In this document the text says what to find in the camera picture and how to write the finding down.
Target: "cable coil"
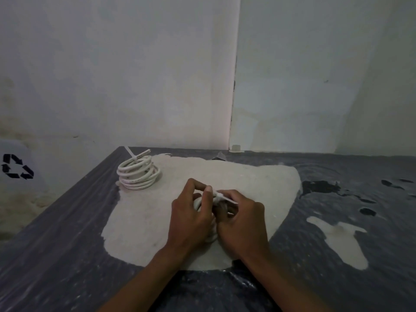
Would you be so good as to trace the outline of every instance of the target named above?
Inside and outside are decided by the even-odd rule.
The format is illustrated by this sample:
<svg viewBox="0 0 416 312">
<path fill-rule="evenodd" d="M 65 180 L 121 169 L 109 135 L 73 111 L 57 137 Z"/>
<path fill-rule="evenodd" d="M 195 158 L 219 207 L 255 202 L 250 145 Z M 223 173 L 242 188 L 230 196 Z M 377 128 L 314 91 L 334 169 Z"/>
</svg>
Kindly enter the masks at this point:
<svg viewBox="0 0 416 312">
<path fill-rule="evenodd" d="M 131 190 L 146 189 L 152 186 L 161 170 L 153 164 L 152 156 L 148 155 L 150 150 L 135 156 L 127 146 L 125 148 L 132 157 L 117 168 L 120 183 Z"/>
</svg>

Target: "hand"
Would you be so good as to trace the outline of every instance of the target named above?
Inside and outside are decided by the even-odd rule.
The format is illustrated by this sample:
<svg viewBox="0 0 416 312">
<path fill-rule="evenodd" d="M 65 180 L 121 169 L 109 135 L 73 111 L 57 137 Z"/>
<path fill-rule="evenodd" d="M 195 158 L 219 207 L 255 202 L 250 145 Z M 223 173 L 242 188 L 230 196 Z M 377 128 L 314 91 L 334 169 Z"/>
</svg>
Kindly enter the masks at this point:
<svg viewBox="0 0 416 312">
<path fill-rule="evenodd" d="M 203 190 L 200 211 L 193 208 L 193 201 L 201 194 L 193 193 Z M 171 223 L 165 248 L 182 255 L 184 260 L 209 235 L 212 221 L 213 191 L 197 180 L 190 178 L 177 199 L 172 202 Z"/>
<path fill-rule="evenodd" d="M 221 208 L 214 209 L 217 232 L 224 247 L 243 262 L 251 256 L 269 257 L 264 205 L 246 198 L 236 190 L 218 192 L 238 203 L 238 212 L 232 218 Z"/>
</svg>

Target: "person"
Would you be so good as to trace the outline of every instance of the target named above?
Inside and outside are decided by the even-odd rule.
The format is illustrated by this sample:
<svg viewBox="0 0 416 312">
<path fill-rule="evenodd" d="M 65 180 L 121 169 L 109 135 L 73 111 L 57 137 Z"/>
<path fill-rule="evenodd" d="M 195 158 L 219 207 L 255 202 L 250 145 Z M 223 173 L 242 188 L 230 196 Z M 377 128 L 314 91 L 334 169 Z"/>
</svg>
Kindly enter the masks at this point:
<svg viewBox="0 0 416 312">
<path fill-rule="evenodd" d="M 193 201 L 200 197 L 195 190 L 203 191 L 199 212 L 193 208 Z M 331 311 L 318 296 L 290 276 L 273 256 L 263 204 L 236 190 L 219 192 L 238 203 L 234 217 L 229 218 L 220 208 L 214 209 L 214 216 L 212 187 L 189 179 L 172 202 L 166 245 L 99 312 L 147 311 L 190 253 L 204 243 L 214 217 L 223 246 L 244 263 L 283 311 Z"/>
</svg>

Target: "beige object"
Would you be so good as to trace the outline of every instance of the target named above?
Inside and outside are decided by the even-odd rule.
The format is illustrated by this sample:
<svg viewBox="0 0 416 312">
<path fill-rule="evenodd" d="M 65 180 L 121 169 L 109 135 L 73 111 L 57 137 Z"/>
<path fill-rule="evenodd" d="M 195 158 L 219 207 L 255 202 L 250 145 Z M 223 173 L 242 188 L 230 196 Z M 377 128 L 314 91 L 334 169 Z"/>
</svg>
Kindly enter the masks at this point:
<svg viewBox="0 0 416 312">
<path fill-rule="evenodd" d="M 139 266 L 146 266 L 165 245 L 171 202 L 188 178 L 214 189 L 238 189 L 261 201 L 269 239 L 289 213 L 301 184 L 297 170 L 282 165 L 255 167 L 168 155 L 154 156 L 152 160 L 162 170 L 161 179 L 145 190 L 120 190 L 120 201 L 102 232 L 104 247 L 111 256 Z M 197 250 L 182 269 L 225 269 L 231 267 L 231 261 L 216 240 Z"/>
<path fill-rule="evenodd" d="M 332 226 L 317 217 L 309 217 L 306 221 L 322 230 L 326 237 L 326 244 L 338 254 L 344 263 L 360 270 L 368 267 L 367 258 L 354 237 L 355 231 L 367 233 L 366 230 L 344 222 L 338 222 L 337 225 Z"/>
</svg>

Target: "person's left hand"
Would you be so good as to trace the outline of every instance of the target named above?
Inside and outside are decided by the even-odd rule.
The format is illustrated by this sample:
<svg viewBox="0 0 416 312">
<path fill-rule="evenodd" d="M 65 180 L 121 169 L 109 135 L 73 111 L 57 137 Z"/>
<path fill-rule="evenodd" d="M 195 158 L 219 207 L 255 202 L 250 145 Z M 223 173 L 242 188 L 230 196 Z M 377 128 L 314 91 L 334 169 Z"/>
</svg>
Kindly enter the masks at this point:
<svg viewBox="0 0 416 312">
<path fill-rule="evenodd" d="M 200 197 L 196 190 L 203 190 L 200 211 L 193 208 L 193 201 Z M 169 225 L 166 248 L 187 257 L 209 235 L 214 219 L 212 214 L 213 190 L 190 178 L 179 197 L 172 202 L 171 223 Z"/>
</svg>

